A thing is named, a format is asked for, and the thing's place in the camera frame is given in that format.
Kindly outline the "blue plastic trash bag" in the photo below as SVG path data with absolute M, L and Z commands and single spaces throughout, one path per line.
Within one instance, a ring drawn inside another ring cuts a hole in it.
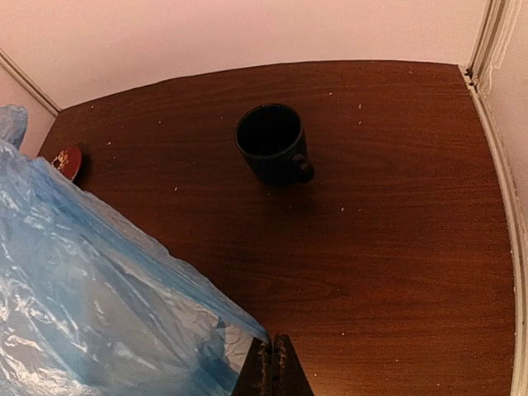
M 1 109 L 1 392 L 229 395 L 266 329 L 42 158 Z

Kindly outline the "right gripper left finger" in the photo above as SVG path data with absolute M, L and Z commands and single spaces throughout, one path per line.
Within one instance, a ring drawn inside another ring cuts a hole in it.
M 233 390 L 233 396 L 267 396 L 272 388 L 272 346 L 254 338 Z

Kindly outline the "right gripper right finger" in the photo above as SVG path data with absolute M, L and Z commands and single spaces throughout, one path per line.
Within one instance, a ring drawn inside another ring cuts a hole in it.
M 293 343 L 287 334 L 277 334 L 274 339 L 271 394 L 314 396 Z

